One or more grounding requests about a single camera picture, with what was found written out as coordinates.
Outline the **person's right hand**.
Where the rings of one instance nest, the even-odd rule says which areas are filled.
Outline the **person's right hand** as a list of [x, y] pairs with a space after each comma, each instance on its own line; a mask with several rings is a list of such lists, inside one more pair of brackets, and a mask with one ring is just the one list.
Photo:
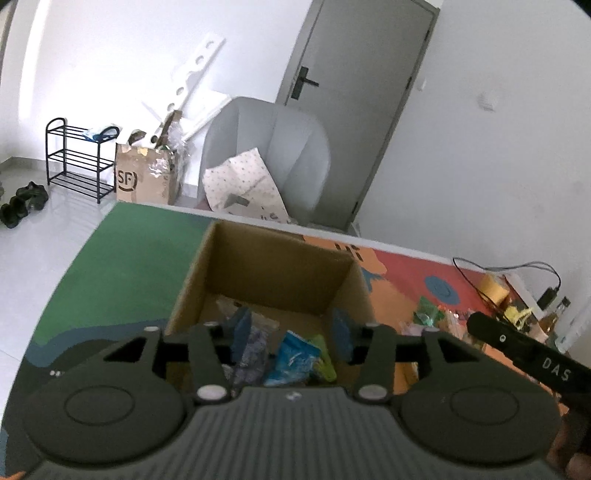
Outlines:
[[562, 416], [546, 460], [568, 479], [591, 479], [590, 419], [586, 415], [570, 409]]

